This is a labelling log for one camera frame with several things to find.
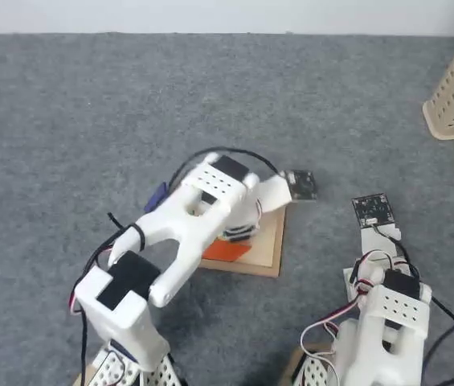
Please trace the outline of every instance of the blue component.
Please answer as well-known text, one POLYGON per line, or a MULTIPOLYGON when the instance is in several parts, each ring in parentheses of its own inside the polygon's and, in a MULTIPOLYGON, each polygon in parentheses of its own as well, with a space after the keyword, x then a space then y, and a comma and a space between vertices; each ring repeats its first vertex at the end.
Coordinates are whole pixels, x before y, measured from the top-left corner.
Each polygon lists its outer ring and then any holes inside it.
POLYGON ((145 205, 145 213, 154 211, 168 196, 168 185, 161 183, 145 205))

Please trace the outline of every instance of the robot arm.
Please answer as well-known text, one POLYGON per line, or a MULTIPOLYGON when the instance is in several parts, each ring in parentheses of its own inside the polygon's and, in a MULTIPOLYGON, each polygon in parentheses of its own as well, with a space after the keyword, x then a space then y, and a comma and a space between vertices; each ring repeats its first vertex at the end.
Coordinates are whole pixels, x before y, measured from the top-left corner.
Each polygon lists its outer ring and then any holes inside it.
POLYGON ((169 352, 153 326, 148 304, 166 306, 197 269, 202 253, 229 226, 256 211, 272 211, 291 202, 286 180, 275 175, 260 183, 257 175, 226 156, 208 154, 154 211, 136 221, 114 242, 108 272, 93 267, 76 287, 79 304, 106 342, 114 341, 152 372, 169 352), (197 211, 206 194, 211 204, 197 211), (136 254, 145 246, 176 240, 178 252, 168 269, 158 269, 136 254))

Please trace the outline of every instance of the wooden board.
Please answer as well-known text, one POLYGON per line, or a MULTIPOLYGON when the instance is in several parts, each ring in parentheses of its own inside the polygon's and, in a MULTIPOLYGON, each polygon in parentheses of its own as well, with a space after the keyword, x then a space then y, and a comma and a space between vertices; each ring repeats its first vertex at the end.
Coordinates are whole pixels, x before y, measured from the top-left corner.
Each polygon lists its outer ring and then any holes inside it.
POLYGON ((252 239, 252 248, 237 261, 202 259, 200 267, 236 273, 278 277, 284 239, 285 208, 264 215, 260 231, 252 239))
MULTIPOLYGON (((93 376, 95 376, 95 374, 96 374, 96 369, 91 364, 89 364, 85 368, 85 384, 86 385, 89 385, 89 381, 92 379, 93 376)), ((73 386, 80 386, 80 374, 79 374, 79 376, 77 376, 75 382, 73 383, 73 386)))

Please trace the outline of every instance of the white plastic part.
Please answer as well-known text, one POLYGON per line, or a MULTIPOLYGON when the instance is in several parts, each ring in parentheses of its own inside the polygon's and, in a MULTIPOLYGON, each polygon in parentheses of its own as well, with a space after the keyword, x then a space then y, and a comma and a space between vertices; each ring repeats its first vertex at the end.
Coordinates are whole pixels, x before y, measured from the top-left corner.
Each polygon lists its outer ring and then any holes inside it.
MULTIPOLYGON (((380 225, 378 230, 385 235, 394 237, 396 240, 402 239, 402 233, 395 224, 380 225)), ((361 229, 361 246, 362 254, 372 249, 381 249, 391 256, 396 256, 397 254, 396 246, 393 242, 379 235, 373 228, 361 229)))
POLYGON ((181 386, 170 359, 165 356, 158 368, 147 375, 147 386, 181 386))
POLYGON ((292 386, 326 386, 328 377, 329 373, 323 363, 318 359, 307 357, 301 365, 301 369, 292 386))
MULTIPOLYGON (((385 255, 375 253, 374 257, 377 259, 376 261, 368 261, 365 264, 362 264, 363 269, 359 270, 359 278, 364 278, 366 280, 371 281, 373 284, 382 284, 384 281, 385 276, 385 269, 389 268, 389 260, 386 257, 382 257, 385 255)), ((403 261, 402 257, 392 257, 391 261, 393 265, 398 261, 403 261)), ((410 275, 410 270, 407 265, 400 264, 394 265, 395 269, 400 271, 401 273, 405 273, 406 275, 410 275)), ((342 270, 343 277, 345 279, 345 287, 346 287, 346 295, 348 301, 351 302, 354 300, 355 296, 357 295, 357 291, 355 290, 355 283, 350 283, 350 276, 352 274, 353 268, 344 268, 342 270)))
MULTIPOLYGON (((168 239, 180 243, 175 260, 150 288, 149 300, 155 306, 167 305, 182 288, 198 268, 203 251, 225 228, 231 213, 243 206, 243 200, 255 187, 255 181, 258 181, 256 175, 249 174, 241 183, 202 162, 155 211, 136 221, 145 233, 146 246, 168 239), (203 191, 217 200, 200 216, 194 216, 193 208, 198 205, 203 191)), ((126 251, 138 251, 140 243, 137 231, 127 230, 114 243, 109 266, 126 251)))
POLYGON ((135 382, 139 367, 132 360, 116 351, 101 350, 99 355, 105 357, 95 366, 97 370, 89 381, 89 386, 130 386, 135 382))
POLYGON ((111 280, 108 273, 94 266, 75 288, 76 297, 105 342, 116 340, 136 359, 143 372, 152 372, 170 351, 170 345, 158 334, 148 304, 138 294, 129 291, 114 310, 96 299, 111 280))
POLYGON ((255 195, 260 201, 263 213, 275 211, 292 201, 288 182, 281 175, 273 175, 271 178, 259 183, 255 195))
MULTIPOLYGON (((208 154, 157 209, 136 221, 145 235, 145 246, 168 239, 179 242, 175 260, 150 286, 148 301, 157 307, 166 306, 182 288, 198 268, 203 252, 228 224, 256 211, 257 200, 264 211, 291 202, 287 182, 282 177, 259 183, 257 175, 249 173, 240 182, 211 165, 218 157, 208 154), (203 192, 216 201, 197 215, 194 210, 203 192)), ((129 228, 114 242, 108 265, 115 264, 129 250, 137 252, 140 246, 139 234, 129 228)), ((76 299, 103 340, 116 340, 136 359, 143 372, 152 372, 169 352, 169 344, 154 328, 147 301, 133 291, 114 310, 96 300, 111 280, 108 273, 93 267, 76 287, 76 299)))
POLYGON ((339 335, 337 349, 342 347, 349 352, 342 353, 347 363, 342 376, 343 385, 419 386, 428 319, 427 304, 383 285, 375 286, 367 295, 356 332, 348 338, 349 347, 341 341, 343 335, 339 335), (385 326, 386 320, 402 325, 399 331, 395 331, 390 351, 382 345, 389 329, 385 326))
POLYGON ((131 386, 138 376, 140 386, 181 386, 168 355, 152 372, 141 372, 137 363, 109 344, 98 352, 92 366, 96 373, 88 382, 89 386, 131 386))

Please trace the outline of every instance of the circuit board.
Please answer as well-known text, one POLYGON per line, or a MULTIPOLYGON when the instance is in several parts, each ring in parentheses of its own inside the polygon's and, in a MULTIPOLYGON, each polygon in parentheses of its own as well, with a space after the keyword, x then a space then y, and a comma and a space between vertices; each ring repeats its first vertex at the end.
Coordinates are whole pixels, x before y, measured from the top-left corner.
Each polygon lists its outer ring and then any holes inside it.
POLYGON ((355 214, 361 228, 393 224, 395 217, 384 193, 352 199, 355 214))
POLYGON ((284 177, 288 182, 293 202, 316 199, 317 187, 312 171, 287 170, 284 172, 284 177))

